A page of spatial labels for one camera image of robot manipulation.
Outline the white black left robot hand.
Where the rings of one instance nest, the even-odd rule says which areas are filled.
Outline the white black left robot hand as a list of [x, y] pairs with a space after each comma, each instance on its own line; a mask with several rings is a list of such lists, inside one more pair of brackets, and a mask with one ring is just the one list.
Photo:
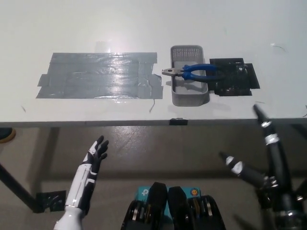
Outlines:
[[107, 157], [109, 141], [100, 136], [87, 151], [72, 181], [66, 206], [79, 208], [86, 216], [100, 170], [101, 161]]

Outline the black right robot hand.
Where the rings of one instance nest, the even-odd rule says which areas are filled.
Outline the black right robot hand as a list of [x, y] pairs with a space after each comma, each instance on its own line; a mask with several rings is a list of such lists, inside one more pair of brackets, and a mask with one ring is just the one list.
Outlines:
[[303, 202], [307, 198], [307, 183], [304, 181], [297, 190], [293, 189], [286, 154], [272, 121], [257, 104], [253, 105], [253, 111], [263, 130], [268, 173], [261, 173], [225, 152], [220, 152], [219, 156], [234, 175], [255, 188], [267, 227], [305, 230], [307, 214]]

